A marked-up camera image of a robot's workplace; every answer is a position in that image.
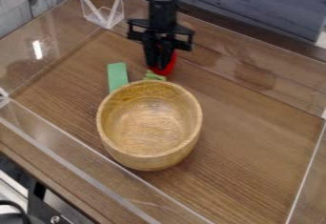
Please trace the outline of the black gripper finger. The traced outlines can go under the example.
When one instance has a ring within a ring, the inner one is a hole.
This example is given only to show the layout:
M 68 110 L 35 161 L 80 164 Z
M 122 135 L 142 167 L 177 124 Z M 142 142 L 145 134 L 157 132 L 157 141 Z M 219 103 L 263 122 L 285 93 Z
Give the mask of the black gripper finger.
M 143 39 L 143 46 L 145 46 L 145 54 L 147 60 L 147 66 L 155 67 L 157 66 L 157 58 L 158 58 L 158 46 L 155 41 L 146 37 Z
M 159 61 L 161 70 L 165 70 L 170 64 L 174 50 L 175 50 L 174 43 L 171 41 L 163 41 L 162 50 L 161 50 L 161 61 Z

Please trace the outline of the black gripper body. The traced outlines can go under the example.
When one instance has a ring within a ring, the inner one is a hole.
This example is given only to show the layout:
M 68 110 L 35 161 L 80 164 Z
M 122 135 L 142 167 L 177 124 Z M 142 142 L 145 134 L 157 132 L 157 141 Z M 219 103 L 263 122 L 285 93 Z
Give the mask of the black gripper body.
M 155 30 L 150 27 L 149 19 L 134 19 L 130 18 L 126 21 L 128 25 L 127 38 L 136 41 L 143 41 L 146 33 L 154 35 L 157 41 L 170 40 L 177 50 L 191 51 L 193 40 L 195 32 L 183 27 L 181 24 L 175 24 L 169 31 Z

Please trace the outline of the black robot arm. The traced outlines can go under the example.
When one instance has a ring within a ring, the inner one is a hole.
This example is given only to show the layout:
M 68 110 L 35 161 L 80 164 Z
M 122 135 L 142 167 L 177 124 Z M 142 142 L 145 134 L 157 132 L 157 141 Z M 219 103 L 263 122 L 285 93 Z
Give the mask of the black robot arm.
M 149 2 L 149 18 L 127 20 L 127 38 L 142 42 L 149 69 L 167 75 L 177 63 L 177 50 L 193 50 L 195 32 L 177 21 L 177 0 Z

